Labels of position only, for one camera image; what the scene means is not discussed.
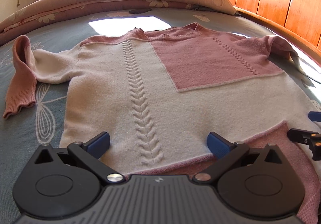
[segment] ribbed black surface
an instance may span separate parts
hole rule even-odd
[[[33,220],[16,224],[301,224],[296,217],[257,221],[226,208],[211,187],[192,184],[186,176],[134,175],[109,186],[88,211],[65,220]]]

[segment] sweater sleeve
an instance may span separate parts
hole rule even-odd
[[[22,107],[36,103],[37,80],[42,83],[63,83],[70,80],[69,74],[78,61],[80,44],[73,49],[51,53],[42,49],[31,50],[27,36],[19,36],[12,47],[13,65],[16,70],[7,94],[3,118],[20,112]]]

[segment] metal screw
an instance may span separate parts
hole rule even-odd
[[[209,181],[211,179],[211,175],[207,173],[198,173],[195,175],[195,179],[198,181]]]
[[[107,180],[109,180],[110,182],[119,182],[123,180],[123,178],[124,177],[119,173],[112,173],[107,176]]]

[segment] sweater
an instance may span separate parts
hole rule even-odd
[[[296,57],[280,37],[246,39],[197,23],[93,36],[60,53],[32,52],[21,36],[4,117],[35,104],[36,81],[70,81],[60,147],[107,131],[111,147],[101,161],[122,174],[207,155],[211,131],[230,142],[282,120],[317,131],[310,100],[268,61],[271,52]]]

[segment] black clamp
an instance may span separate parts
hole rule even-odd
[[[110,146],[102,132],[67,148],[40,145],[12,190],[15,224],[199,223],[301,224],[304,186],[281,150],[252,149],[215,132],[207,146],[218,160],[186,175],[131,175],[98,160]]]
[[[321,112],[311,111],[308,113],[308,117],[311,121],[321,122]],[[292,142],[308,145],[312,151],[312,159],[314,161],[321,160],[321,134],[314,131],[291,128],[287,136]]]

